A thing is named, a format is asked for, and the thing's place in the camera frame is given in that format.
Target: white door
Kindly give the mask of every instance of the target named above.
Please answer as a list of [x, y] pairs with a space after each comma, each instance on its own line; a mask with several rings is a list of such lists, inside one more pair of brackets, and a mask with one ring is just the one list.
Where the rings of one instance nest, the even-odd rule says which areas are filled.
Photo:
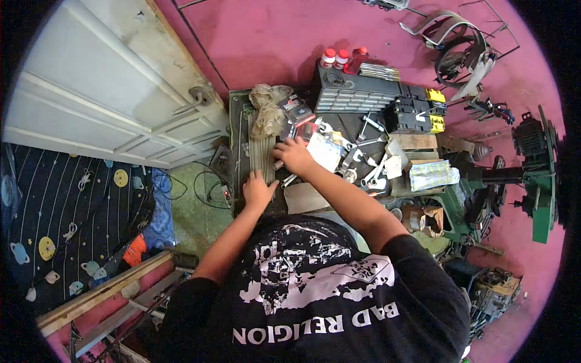
[[[228, 114], [167, 27], [146, 0], [63, 1], [26, 60], [3, 141], [161, 168], [212, 155]], [[212, 103], [172, 116], [200, 86]]]

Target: green tiled floor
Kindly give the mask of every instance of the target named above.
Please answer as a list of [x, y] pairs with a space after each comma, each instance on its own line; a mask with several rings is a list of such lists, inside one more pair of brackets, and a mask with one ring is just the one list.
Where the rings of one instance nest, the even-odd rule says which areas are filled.
[[213, 189], [212, 200], [206, 199], [206, 191], [219, 179], [213, 174], [202, 174], [196, 184], [194, 180], [208, 168], [198, 163], [189, 163], [171, 170], [171, 176], [185, 184], [173, 181], [171, 197], [175, 198], [185, 191], [179, 199], [171, 201], [171, 212], [174, 220], [174, 234], [178, 245], [176, 249], [183, 253], [195, 254], [200, 259], [223, 230], [232, 222], [230, 209], [212, 208], [203, 204], [195, 195], [215, 206], [228, 207], [221, 195], [220, 186]]

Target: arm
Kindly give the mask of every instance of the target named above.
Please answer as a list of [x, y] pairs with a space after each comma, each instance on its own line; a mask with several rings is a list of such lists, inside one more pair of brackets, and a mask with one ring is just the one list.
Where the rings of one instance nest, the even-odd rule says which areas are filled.
[[317, 164], [302, 140], [288, 138], [285, 143], [276, 144], [272, 155], [310, 183], [341, 218], [363, 236], [371, 252], [378, 254], [394, 237], [409, 234], [401, 222], [374, 198]]
[[246, 207], [210, 246], [194, 271], [194, 278], [204, 277], [217, 284], [224, 282], [277, 185], [278, 180], [275, 180], [267, 186], [262, 170], [250, 172], [248, 181], [242, 186]]

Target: screwdriver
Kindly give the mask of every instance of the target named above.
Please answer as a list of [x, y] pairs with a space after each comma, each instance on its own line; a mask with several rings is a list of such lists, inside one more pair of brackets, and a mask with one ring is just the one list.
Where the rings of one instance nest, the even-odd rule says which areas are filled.
[[379, 192], [379, 193], [378, 192], [369, 193], [368, 196], [375, 197], [375, 196], [378, 196], [378, 195], [383, 194], [383, 193], [386, 193], [386, 191]]

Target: door handle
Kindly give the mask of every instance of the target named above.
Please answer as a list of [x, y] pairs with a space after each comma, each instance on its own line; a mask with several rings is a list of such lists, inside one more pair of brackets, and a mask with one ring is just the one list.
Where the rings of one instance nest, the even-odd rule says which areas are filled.
[[192, 87], [189, 89], [188, 93], [193, 97], [194, 102], [190, 103], [189, 105], [181, 106], [175, 109], [171, 114], [177, 115], [180, 113], [184, 113], [188, 110], [193, 109], [194, 107], [198, 106], [209, 106], [212, 104], [212, 99], [206, 92], [203, 87]]

